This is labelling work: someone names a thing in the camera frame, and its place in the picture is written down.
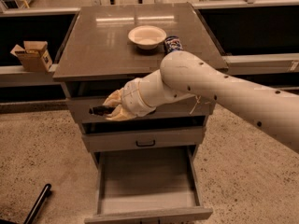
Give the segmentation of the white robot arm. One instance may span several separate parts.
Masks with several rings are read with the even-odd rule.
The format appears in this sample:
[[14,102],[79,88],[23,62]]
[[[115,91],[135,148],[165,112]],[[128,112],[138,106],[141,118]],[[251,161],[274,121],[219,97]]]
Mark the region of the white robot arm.
[[205,97],[299,152],[299,96],[225,75],[187,51],[167,54],[160,69],[136,78],[104,101],[109,120],[144,117],[156,107]]

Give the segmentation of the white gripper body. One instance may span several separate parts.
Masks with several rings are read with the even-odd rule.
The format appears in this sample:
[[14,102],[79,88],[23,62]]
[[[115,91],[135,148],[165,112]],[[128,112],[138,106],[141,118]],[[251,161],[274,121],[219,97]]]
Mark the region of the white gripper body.
[[154,107],[148,106],[142,99],[139,83],[141,79],[135,78],[127,82],[122,88],[121,105],[136,117],[144,117],[154,111]]

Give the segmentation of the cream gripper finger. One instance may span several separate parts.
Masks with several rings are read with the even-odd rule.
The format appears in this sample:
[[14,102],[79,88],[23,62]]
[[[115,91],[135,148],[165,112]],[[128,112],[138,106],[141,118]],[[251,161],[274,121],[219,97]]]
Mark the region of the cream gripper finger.
[[122,90],[113,91],[103,102],[103,105],[116,107],[121,104],[121,97]]
[[112,113],[106,116],[107,120],[112,121],[125,121],[134,118],[135,114],[125,109],[122,105],[117,105]]

